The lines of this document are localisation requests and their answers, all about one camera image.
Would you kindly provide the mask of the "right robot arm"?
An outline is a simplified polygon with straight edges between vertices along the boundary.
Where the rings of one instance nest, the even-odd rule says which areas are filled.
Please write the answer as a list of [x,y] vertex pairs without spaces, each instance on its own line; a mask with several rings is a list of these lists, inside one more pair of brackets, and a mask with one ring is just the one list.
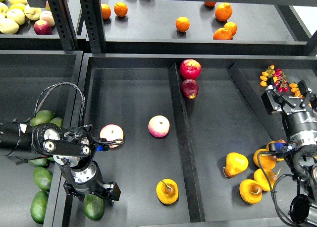
[[290,177],[297,183],[297,194],[290,204],[288,215],[278,206],[279,218],[291,227],[317,225],[317,96],[304,80],[297,84],[300,95],[282,94],[268,86],[261,98],[268,114],[280,113],[287,138],[286,143],[269,145],[268,156],[285,160]]

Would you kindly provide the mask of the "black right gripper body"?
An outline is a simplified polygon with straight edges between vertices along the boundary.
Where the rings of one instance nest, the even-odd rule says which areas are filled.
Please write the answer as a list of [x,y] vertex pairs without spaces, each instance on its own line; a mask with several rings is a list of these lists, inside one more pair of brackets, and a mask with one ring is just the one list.
[[317,138],[317,114],[312,111],[282,115],[286,137],[290,141],[313,140]]

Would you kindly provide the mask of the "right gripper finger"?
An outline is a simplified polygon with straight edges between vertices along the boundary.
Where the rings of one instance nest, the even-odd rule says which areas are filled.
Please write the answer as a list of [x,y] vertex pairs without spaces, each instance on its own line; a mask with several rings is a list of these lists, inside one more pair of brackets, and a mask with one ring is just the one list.
[[288,106],[289,108],[295,108],[295,100],[285,94],[279,92],[279,90],[269,85],[265,89],[265,92],[261,95],[262,102],[268,114],[274,114],[278,112],[285,112],[283,108]]
[[316,108],[317,95],[307,87],[304,80],[300,80],[297,85],[302,95],[300,108],[306,108],[309,104],[311,104],[311,108]]

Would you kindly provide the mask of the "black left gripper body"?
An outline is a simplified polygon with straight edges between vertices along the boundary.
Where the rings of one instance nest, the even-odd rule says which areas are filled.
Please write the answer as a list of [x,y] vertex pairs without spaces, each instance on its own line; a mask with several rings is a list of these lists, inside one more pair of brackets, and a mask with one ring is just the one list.
[[65,181],[72,184],[75,189],[83,194],[83,199],[88,194],[102,198],[103,177],[96,161],[91,161],[83,170],[75,170],[69,160],[62,160],[61,172]]

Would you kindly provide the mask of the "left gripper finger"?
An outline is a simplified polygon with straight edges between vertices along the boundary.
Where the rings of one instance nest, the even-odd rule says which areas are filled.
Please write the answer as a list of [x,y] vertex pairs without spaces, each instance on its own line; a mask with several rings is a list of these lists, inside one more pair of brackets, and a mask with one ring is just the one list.
[[63,187],[68,196],[74,196],[79,200],[83,200],[83,194],[79,193],[72,184],[65,181]]
[[102,198],[109,202],[111,206],[119,201],[121,190],[116,182],[109,182],[102,185]]

